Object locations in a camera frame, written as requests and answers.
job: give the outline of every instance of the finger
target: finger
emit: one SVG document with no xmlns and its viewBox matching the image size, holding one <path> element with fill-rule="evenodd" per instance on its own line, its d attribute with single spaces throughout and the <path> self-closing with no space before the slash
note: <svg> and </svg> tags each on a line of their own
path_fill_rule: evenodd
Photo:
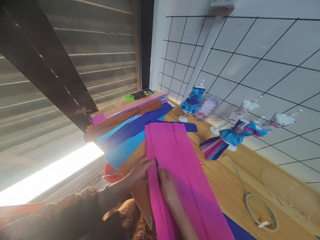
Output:
<svg viewBox="0 0 320 240">
<path fill-rule="evenodd" d="M 167 170 L 164 170 L 164 172 L 169 180 L 173 179 L 172 174 L 170 172 L 168 172 Z"/>
<path fill-rule="evenodd" d="M 158 173 L 161 181 L 165 181 L 167 179 L 165 170 L 160 165 L 158 166 Z"/>
<path fill-rule="evenodd" d="M 147 169 L 153 164 L 153 159 L 151 160 L 147 160 L 144 164 L 143 164 L 143 170 L 147 171 Z"/>
<path fill-rule="evenodd" d="M 143 158 L 141 158 L 140 160 L 139 160 L 139 164 L 143 164 L 143 163 L 145 163 L 147 161 L 147 157 L 143 157 Z"/>
</svg>

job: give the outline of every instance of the red object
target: red object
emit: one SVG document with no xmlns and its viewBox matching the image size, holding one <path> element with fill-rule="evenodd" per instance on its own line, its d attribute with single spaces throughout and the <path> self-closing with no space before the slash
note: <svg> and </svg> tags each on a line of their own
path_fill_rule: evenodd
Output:
<svg viewBox="0 0 320 240">
<path fill-rule="evenodd" d="M 122 179 L 119 171 L 115 170 L 110 163 L 107 163 L 104 168 L 103 178 L 110 183 L 118 182 Z"/>
</svg>

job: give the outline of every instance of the wooden table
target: wooden table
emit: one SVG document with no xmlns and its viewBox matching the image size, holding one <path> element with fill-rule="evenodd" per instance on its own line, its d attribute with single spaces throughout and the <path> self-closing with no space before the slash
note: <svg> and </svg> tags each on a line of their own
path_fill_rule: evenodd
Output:
<svg viewBox="0 0 320 240">
<path fill-rule="evenodd" d="M 111 108 L 125 104 L 125 101 L 118 102 Z M 179 116 L 182 111 L 177 104 L 164 118 L 165 121 L 179 121 Z M 292 240 L 292 239 L 317 239 L 313 234 L 320 236 L 316 229 L 305 229 L 299 223 L 289 217 L 281 208 L 274 202 L 267 190 L 262 184 L 260 177 L 261 171 L 266 168 L 278 169 L 291 177 L 287 172 L 274 165 L 264 157 L 255 153 L 244 145 L 239 145 L 236 152 L 226 150 L 225 156 L 230 157 L 236 164 L 242 179 L 250 193 L 256 194 L 264 199 L 272 208 L 279 222 L 279 229 L 276 232 L 259 229 L 255 222 L 250 218 L 243 202 L 243 188 L 234 173 L 234 168 L 226 158 L 220 158 L 217 161 L 206 160 L 200 150 L 199 144 L 208 138 L 214 137 L 209 130 L 211 124 L 208 122 L 195 121 L 193 116 L 188 116 L 188 122 L 195 123 L 198 127 L 198 132 L 189 132 L 188 136 L 191 139 L 193 148 L 202 163 L 203 170 L 208 178 L 212 191 L 218 200 L 221 210 L 224 214 L 230 217 L 243 229 L 248 231 L 253 237 L 258 240 Z M 119 171 L 122 176 L 126 176 L 134 164 L 146 155 L 145 141 L 133 152 L 133 154 L 121 165 Z M 139 187 L 132 191 L 141 213 L 147 223 L 151 226 L 153 223 L 153 215 L 150 203 L 149 189 L 146 183 L 141 183 Z M 260 202 L 250 202 L 251 209 L 259 220 L 269 218 L 269 214 Z"/>
</svg>

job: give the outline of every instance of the blue dress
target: blue dress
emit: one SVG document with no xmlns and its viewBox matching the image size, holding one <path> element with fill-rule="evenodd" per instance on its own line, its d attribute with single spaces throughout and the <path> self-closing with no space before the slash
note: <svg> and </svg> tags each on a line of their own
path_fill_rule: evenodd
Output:
<svg viewBox="0 0 320 240">
<path fill-rule="evenodd" d="M 185 101 L 180 104 L 180 108 L 184 113 L 194 114 L 194 105 L 199 101 L 199 96 L 202 96 L 205 88 L 193 87 L 191 93 Z"/>
</svg>

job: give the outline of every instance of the hand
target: hand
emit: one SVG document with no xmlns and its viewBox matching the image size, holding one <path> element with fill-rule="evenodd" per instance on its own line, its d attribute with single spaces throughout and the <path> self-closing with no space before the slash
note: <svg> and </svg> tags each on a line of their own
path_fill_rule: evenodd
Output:
<svg viewBox="0 0 320 240">
<path fill-rule="evenodd" d="M 146 157 L 141 158 L 136 165 L 133 166 L 129 174 L 123 179 L 130 185 L 130 189 L 140 185 L 143 179 L 147 180 L 147 169 L 153 164 L 153 159 L 147 160 Z"/>
<path fill-rule="evenodd" d="M 158 166 L 158 173 L 161 181 L 162 196 L 168 204 L 169 208 L 173 209 L 177 205 L 181 204 L 174 179 L 171 173 L 163 169 L 160 165 Z"/>
</svg>

